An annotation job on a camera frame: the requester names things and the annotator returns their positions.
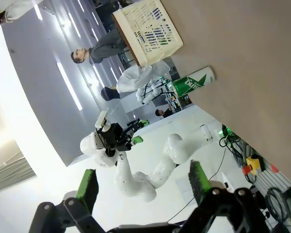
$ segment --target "person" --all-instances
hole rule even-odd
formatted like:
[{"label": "person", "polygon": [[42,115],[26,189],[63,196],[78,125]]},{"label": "person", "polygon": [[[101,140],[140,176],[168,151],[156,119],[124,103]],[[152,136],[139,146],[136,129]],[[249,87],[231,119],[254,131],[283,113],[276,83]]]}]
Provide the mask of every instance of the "person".
[{"label": "person", "polygon": [[168,109],[164,112],[163,110],[156,110],[155,111],[155,115],[157,115],[158,117],[162,116],[163,118],[169,117],[173,114],[173,112],[171,111],[171,106],[169,104]]},{"label": "person", "polygon": [[43,0],[0,0],[0,25],[22,17]]},{"label": "person", "polygon": [[117,29],[112,29],[102,36],[97,44],[87,49],[77,49],[71,53],[74,63],[80,64],[89,59],[90,64],[101,63],[104,58],[118,55],[126,47],[126,43]]},{"label": "person", "polygon": [[145,68],[134,65],[123,72],[116,85],[104,87],[100,94],[105,101],[119,99],[120,93],[142,88],[151,80],[158,80],[169,71],[170,67],[164,61],[159,61]]}]

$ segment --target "curtain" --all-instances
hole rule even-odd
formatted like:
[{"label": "curtain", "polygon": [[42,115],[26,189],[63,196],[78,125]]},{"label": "curtain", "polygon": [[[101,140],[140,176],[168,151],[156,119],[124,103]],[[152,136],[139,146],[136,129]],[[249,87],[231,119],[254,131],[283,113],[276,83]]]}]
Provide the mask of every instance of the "curtain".
[{"label": "curtain", "polygon": [[0,168],[0,190],[35,176],[25,157]]}]

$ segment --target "bolt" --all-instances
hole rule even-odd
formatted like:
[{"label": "bolt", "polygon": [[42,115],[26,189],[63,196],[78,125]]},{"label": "bolt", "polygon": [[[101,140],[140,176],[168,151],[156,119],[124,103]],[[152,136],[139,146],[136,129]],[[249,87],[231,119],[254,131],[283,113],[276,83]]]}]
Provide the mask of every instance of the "bolt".
[{"label": "bolt", "polygon": [[214,195],[218,195],[219,193],[220,193],[219,189],[214,189],[212,191],[212,194],[214,194]]},{"label": "bolt", "polygon": [[245,191],[243,191],[242,189],[239,190],[239,191],[238,191],[238,195],[239,195],[239,196],[245,195]]}]

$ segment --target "green can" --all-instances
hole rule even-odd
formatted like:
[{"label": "green can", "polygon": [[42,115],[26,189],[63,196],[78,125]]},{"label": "green can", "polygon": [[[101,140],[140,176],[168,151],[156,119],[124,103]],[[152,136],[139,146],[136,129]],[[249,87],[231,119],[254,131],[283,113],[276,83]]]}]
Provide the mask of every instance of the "green can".
[{"label": "green can", "polygon": [[173,90],[177,97],[181,97],[214,81],[215,77],[212,69],[206,67],[187,77],[173,81]]}]

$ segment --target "plastic basket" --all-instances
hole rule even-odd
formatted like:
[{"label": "plastic basket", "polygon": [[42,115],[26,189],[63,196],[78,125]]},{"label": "plastic basket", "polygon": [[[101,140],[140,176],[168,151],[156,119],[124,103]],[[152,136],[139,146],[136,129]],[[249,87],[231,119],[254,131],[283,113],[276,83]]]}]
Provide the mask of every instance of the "plastic basket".
[{"label": "plastic basket", "polygon": [[113,13],[116,24],[142,67],[176,52],[183,42],[160,0],[143,0]]}]

